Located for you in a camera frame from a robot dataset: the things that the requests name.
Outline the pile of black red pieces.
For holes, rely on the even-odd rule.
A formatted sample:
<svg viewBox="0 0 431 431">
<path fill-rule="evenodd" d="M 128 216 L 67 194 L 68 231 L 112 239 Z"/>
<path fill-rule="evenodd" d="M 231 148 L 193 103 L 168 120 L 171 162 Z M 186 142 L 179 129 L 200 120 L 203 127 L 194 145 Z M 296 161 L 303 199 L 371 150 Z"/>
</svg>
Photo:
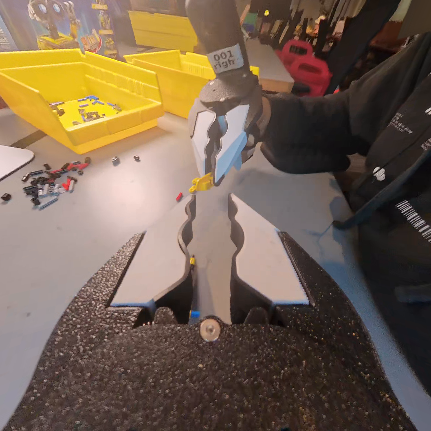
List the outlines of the pile of black red pieces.
<svg viewBox="0 0 431 431">
<path fill-rule="evenodd" d="M 85 157 L 83 161 L 65 163 L 60 169 L 51 169 L 46 163 L 44 169 L 22 176 L 22 190 L 35 209 L 43 210 L 56 203 L 61 195 L 72 194 L 78 184 L 78 178 L 91 164 L 90 157 Z"/>
</svg>

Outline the yellow brick arm with axle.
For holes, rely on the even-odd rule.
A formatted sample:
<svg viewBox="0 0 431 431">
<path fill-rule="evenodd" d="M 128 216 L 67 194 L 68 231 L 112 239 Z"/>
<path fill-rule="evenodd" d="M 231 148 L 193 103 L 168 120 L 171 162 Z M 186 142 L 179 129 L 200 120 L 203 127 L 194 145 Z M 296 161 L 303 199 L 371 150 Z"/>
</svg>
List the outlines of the yellow brick arm with axle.
<svg viewBox="0 0 431 431">
<path fill-rule="evenodd" d="M 192 254 L 190 257 L 190 270 L 191 270 L 191 282 L 192 282 L 192 301 L 191 310 L 189 313 L 189 319 L 197 320 L 200 318 L 199 311 L 199 288 L 198 288 L 198 270 L 195 255 Z"/>
</svg>

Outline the long yellow brick beam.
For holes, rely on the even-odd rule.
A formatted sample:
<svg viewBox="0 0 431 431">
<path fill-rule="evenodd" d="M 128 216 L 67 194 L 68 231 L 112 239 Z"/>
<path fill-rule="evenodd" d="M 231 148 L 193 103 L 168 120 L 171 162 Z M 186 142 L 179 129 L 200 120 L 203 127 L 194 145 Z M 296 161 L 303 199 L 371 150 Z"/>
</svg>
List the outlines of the long yellow brick beam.
<svg viewBox="0 0 431 431">
<path fill-rule="evenodd" d="M 207 191 L 213 186 L 213 175 L 212 173 L 208 173 L 201 178 L 194 178 L 192 180 L 192 185 L 189 188 L 189 193 L 194 194 L 199 191 Z"/>
</svg>

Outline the heap of blue tan pieces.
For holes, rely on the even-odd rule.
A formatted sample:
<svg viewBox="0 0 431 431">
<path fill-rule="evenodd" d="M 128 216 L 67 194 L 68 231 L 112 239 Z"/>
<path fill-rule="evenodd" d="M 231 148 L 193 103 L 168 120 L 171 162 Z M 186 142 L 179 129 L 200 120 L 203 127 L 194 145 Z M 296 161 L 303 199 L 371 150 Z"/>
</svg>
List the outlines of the heap of blue tan pieces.
<svg viewBox="0 0 431 431">
<path fill-rule="evenodd" d="M 76 100 L 51 102 L 49 106 L 65 128 L 105 119 L 123 111 L 120 105 L 101 100 L 94 95 Z"/>
</svg>

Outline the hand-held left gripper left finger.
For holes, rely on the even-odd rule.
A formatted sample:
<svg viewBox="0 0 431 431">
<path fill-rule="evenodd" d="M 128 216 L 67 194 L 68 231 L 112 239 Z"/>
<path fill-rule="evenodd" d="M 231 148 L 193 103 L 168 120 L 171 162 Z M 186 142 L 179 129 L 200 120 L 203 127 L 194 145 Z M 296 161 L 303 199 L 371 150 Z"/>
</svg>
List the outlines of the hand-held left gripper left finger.
<svg viewBox="0 0 431 431">
<path fill-rule="evenodd" d="M 196 197 L 190 195 L 140 237 L 110 299 L 111 308 L 136 308 L 155 315 L 168 307 L 187 324 L 193 301 L 191 256 Z"/>
</svg>

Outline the grey side table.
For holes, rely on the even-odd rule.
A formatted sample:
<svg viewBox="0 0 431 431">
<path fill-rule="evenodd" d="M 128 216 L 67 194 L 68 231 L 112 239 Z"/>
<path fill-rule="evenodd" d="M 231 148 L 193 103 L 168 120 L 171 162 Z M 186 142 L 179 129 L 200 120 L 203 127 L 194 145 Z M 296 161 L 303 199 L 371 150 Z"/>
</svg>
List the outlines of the grey side table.
<svg viewBox="0 0 431 431">
<path fill-rule="evenodd" d="M 259 39 L 245 41 L 246 51 L 251 66 L 259 68 L 259 82 L 266 92 L 289 94 L 294 79 L 269 45 L 263 45 Z"/>
</svg>

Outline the white book stand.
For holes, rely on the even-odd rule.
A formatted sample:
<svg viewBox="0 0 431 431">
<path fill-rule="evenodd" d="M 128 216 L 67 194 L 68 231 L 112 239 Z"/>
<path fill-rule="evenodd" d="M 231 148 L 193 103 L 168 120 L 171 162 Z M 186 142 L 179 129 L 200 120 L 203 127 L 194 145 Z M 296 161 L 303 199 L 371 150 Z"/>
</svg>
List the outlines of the white book stand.
<svg viewBox="0 0 431 431">
<path fill-rule="evenodd" d="M 0 180 L 29 164 L 35 155 L 28 149 L 15 148 L 12 146 L 0 146 Z"/>
</svg>

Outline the person's right hand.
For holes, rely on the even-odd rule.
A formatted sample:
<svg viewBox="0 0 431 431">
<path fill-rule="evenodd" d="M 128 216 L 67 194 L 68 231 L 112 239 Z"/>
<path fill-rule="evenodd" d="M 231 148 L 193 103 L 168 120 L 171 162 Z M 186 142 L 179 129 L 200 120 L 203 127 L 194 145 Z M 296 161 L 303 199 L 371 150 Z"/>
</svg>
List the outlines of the person's right hand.
<svg viewBox="0 0 431 431">
<path fill-rule="evenodd" d="M 262 96 L 261 98 L 261 108 L 258 111 L 259 116 L 252 123 L 250 133 L 247 139 L 247 144 L 245 149 L 248 153 L 252 153 L 257 145 L 257 143 L 262 142 L 265 135 L 267 126 L 271 119 L 271 105 L 267 96 Z"/>
</svg>

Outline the grey desk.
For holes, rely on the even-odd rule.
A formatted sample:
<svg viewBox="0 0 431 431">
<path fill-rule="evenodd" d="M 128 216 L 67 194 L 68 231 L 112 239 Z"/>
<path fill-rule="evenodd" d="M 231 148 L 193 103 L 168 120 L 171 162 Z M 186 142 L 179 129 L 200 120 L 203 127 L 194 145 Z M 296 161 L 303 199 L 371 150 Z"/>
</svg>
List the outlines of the grey desk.
<svg viewBox="0 0 431 431">
<path fill-rule="evenodd" d="M 1 428 L 21 400 L 55 324 L 87 280 L 134 234 L 148 229 L 188 195 L 197 168 L 186 119 L 165 114 L 158 126 L 88 155 L 92 164 L 72 194 L 38 210 L 22 190 L 22 176 L 82 160 L 51 137 L 29 146 L 35 158 L 1 181 Z M 114 166 L 112 158 L 120 164 Z M 199 310 L 230 322 L 229 281 L 235 251 L 228 193 L 288 234 L 345 291 L 361 282 L 355 235 L 334 233 L 333 218 L 350 215 L 331 174 L 278 172 L 257 150 L 221 186 L 197 194 L 194 237 Z"/>
</svg>

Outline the blue robot kit box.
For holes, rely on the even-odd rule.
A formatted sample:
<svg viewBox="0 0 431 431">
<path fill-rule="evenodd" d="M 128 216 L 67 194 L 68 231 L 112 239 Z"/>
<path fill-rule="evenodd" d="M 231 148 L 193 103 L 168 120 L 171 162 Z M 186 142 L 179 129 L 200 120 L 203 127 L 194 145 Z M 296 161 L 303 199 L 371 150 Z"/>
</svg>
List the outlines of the blue robot kit box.
<svg viewBox="0 0 431 431">
<path fill-rule="evenodd" d="M 103 0 L 6 0 L 1 7 L 1 53 L 80 49 L 120 59 L 110 6 Z"/>
</svg>

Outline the red plastic canister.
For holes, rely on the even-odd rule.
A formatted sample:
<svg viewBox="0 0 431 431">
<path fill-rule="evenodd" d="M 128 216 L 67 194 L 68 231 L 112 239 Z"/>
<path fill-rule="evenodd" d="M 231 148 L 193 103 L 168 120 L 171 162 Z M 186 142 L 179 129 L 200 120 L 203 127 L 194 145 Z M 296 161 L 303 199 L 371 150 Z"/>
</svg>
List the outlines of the red plastic canister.
<svg viewBox="0 0 431 431">
<path fill-rule="evenodd" d="M 299 96 L 323 96 L 332 78 L 327 63 L 313 56 L 298 57 L 289 73 L 294 79 L 291 93 Z"/>
<path fill-rule="evenodd" d="M 286 69 L 290 68 L 293 62 L 301 57 L 312 57 L 313 46 L 306 41 L 292 39 L 283 48 L 275 50 L 280 61 Z"/>
</svg>

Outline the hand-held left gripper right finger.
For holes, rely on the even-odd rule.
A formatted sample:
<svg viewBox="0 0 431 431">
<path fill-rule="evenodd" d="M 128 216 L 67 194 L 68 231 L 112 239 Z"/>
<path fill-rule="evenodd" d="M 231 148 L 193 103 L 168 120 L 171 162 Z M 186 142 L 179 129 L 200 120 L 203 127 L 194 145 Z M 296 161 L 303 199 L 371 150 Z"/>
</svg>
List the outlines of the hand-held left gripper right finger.
<svg viewBox="0 0 431 431">
<path fill-rule="evenodd" d="M 310 306 L 304 277 L 281 231 L 235 194 L 229 194 L 232 323 L 243 323 L 253 308 L 269 317 L 278 306 Z"/>
</svg>

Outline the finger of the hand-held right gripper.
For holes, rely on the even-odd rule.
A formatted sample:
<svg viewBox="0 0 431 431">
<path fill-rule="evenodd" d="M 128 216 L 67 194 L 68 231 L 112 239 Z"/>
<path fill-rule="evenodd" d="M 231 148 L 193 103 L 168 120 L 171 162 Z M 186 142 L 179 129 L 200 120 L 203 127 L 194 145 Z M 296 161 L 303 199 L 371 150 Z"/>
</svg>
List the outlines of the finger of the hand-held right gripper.
<svg viewBox="0 0 431 431">
<path fill-rule="evenodd" d="M 247 143 L 244 130 L 250 105 L 238 105 L 224 116 L 218 117 L 222 137 L 220 147 L 215 157 L 214 184 L 218 185 L 222 178 L 234 167 L 240 170 L 242 166 L 242 151 Z"/>
<path fill-rule="evenodd" d="M 190 137 L 199 177 L 213 170 L 214 133 L 216 114 L 211 110 L 194 112 L 190 115 Z"/>
</svg>

